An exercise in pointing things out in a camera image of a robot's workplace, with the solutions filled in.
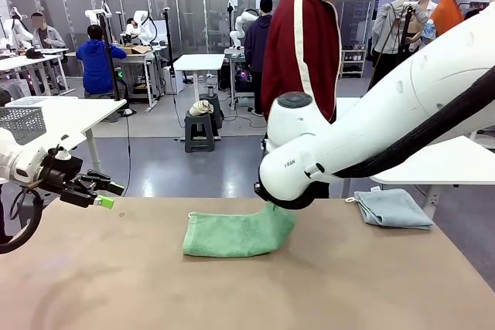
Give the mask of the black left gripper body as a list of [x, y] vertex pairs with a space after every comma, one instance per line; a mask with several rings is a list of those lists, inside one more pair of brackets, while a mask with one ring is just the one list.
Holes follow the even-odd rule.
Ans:
[[51, 156], [43, 159], [38, 172], [39, 187], [56, 193], [60, 200], [79, 207], [94, 204], [96, 192], [92, 189], [95, 175], [92, 169], [81, 171], [83, 160], [71, 157], [59, 160]]

